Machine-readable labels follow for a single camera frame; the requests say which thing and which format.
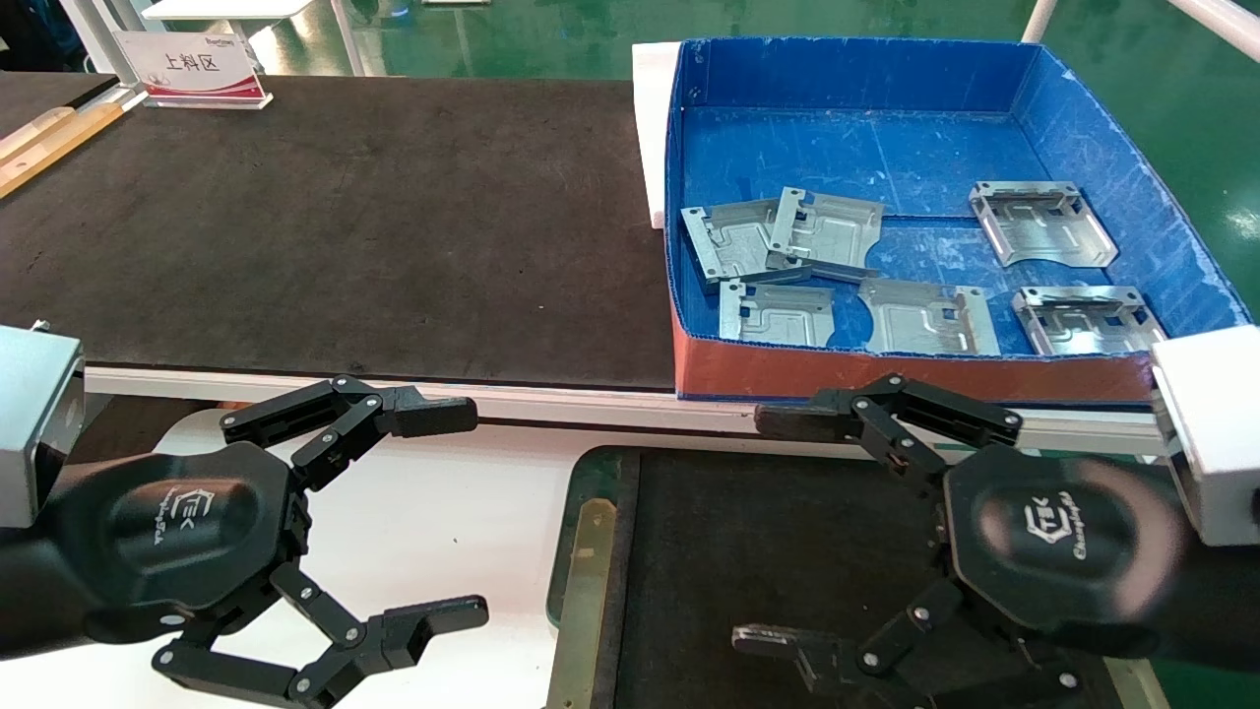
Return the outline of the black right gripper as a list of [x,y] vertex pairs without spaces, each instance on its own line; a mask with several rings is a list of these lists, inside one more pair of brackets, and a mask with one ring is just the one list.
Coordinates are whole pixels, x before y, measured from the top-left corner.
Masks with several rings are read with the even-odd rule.
[[[1042,633],[1147,623],[1191,544],[1166,474],[1092,455],[1045,458],[995,447],[1017,443],[1021,416],[900,373],[859,389],[819,390],[803,406],[761,404],[755,424],[771,440],[859,445],[908,489],[942,489],[959,578]],[[915,429],[976,453],[946,474],[948,463]],[[868,708],[1062,708],[1084,693],[1072,662],[1024,633],[1007,636],[1026,664],[1022,672],[935,694],[914,689],[901,664],[955,616],[971,620],[974,612],[961,582],[945,576],[862,642],[753,623],[735,627],[730,645],[791,661],[813,695]]]

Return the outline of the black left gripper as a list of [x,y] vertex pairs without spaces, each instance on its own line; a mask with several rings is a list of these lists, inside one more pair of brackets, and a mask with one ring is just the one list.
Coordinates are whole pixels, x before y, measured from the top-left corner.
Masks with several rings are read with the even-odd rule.
[[[290,562],[309,548],[302,490],[328,487],[388,436],[476,428],[472,399],[341,375],[220,418],[228,447],[215,452],[94,463],[60,484],[44,511],[53,568],[44,644],[140,644],[186,627],[152,656],[176,686],[262,706],[334,708],[365,678],[417,666],[438,633],[488,625],[489,603],[469,594],[357,618]],[[289,465],[266,452],[309,432]],[[328,637],[318,659],[296,669],[215,650],[222,633],[278,599]]]

